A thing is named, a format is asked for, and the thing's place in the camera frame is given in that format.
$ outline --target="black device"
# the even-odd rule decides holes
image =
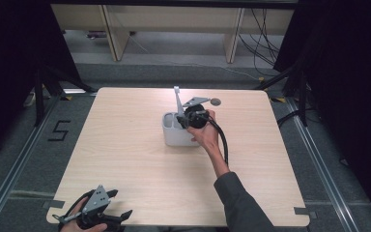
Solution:
[[[97,189],[84,193],[79,199],[76,200],[76,202],[74,202],[64,216],[59,217],[53,215],[54,218],[59,220],[59,231],[62,230],[66,223],[75,219],[77,225],[81,229],[90,229],[93,226],[105,223],[107,224],[107,229],[105,231],[118,232],[122,222],[130,217],[132,210],[121,214],[119,217],[108,216],[104,213],[104,210],[111,201],[109,197],[116,196],[117,192],[118,191],[116,189],[106,192],[104,187],[100,185]],[[85,197],[90,198],[75,215],[71,215],[71,211],[74,209],[74,207]]]
[[[202,104],[196,104],[188,107],[185,110],[184,116],[177,116],[177,121],[184,129],[187,129],[188,127],[202,129],[206,126],[209,117],[210,113],[204,109],[204,106]]]

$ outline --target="gray floor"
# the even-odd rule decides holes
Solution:
[[[112,60],[107,39],[86,38],[83,31],[68,31],[70,47],[82,79],[94,86],[172,87],[176,80],[185,87],[249,89],[259,84],[259,76],[276,74],[271,66],[252,56],[240,43],[234,64],[225,62],[221,35],[185,33],[144,33],[132,36],[123,60]],[[270,37],[280,46],[282,37]],[[269,56],[266,49],[260,49]],[[283,83],[270,87],[270,97],[281,97]],[[57,102],[27,160],[14,189],[0,214],[0,231],[56,231],[46,222],[43,203],[52,199],[69,161],[74,144],[83,127],[94,97],[72,97]],[[287,103],[272,102],[275,119],[289,113]],[[1,142],[0,186],[4,182],[23,144],[33,129],[34,107],[25,107]],[[359,231],[371,231],[371,204],[354,174],[341,164],[340,152],[316,112],[307,113],[309,131],[332,179],[352,212]],[[61,130],[68,130],[63,142],[50,142],[60,134],[53,133],[59,120],[70,120]],[[278,231],[346,231],[327,194],[294,120],[281,127],[281,134],[307,209],[314,215],[307,228],[277,228]],[[143,227],[143,231],[152,231]]]

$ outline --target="light wood tabletop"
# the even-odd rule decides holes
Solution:
[[[309,216],[294,212],[305,205],[267,94],[180,89],[182,103],[192,97],[221,100],[203,105],[224,130],[230,169],[273,225],[306,226]],[[100,89],[54,197],[65,206],[50,208],[47,220],[58,223],[53,214],[63,215],[83,193],[103,185],[119,191],[107,215],[133,210],[125,225],[226,226],[204,149],[164,143],[162,116],[176,111],[174,89]]]

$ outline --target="dark sleeve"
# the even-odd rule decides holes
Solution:
[[[220,176],[214,187],[224,204],[225,217],[231,232],[274,231],[271,221],[245,190],[235,172]]]

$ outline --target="hand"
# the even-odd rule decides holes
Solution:
[[[215,112],[210,109],[207,109],[207,111],[212,120],[215,120]],[[197,141],[209,155],[219,152],[218,131],[210,122],[207,122],[202,129],[189,127],[187,131],[194,136],[191,140]]]
[[[89,197],[85,197],[83,198],[81,201],[79,201],[79,203],[77,203],[77,205],[73,208],[73,210],[71,211],[71,215],[75,215],[77,214],[77,212],[79,212],[79,209],[82,208],[83,204],[89,199]],[[87,229],[87,230],[82,230],[80,229],[80,227],[77,225],[77,222],[76,220],[71,220],[70,222],[68,222],[67,224],[65,224],[62,228],[62,230],[60,232],[82,232],[82,231],[85,231],[85,232],[102,232],[104,230],[107,229],[107,224],[98,224],[96,226],[93,226],[92,228],[90,229]]]
[[[215,121],[215,112],[210,109],[207,109],[207,111],[212,120]],[[220,177],[230,171],[219,150],[218,131],[210,122],[207,122],[206,126],[202,129],[189,127],[187,131],[194,136],[191,140],[197,141],[209,154],[216,177]]]

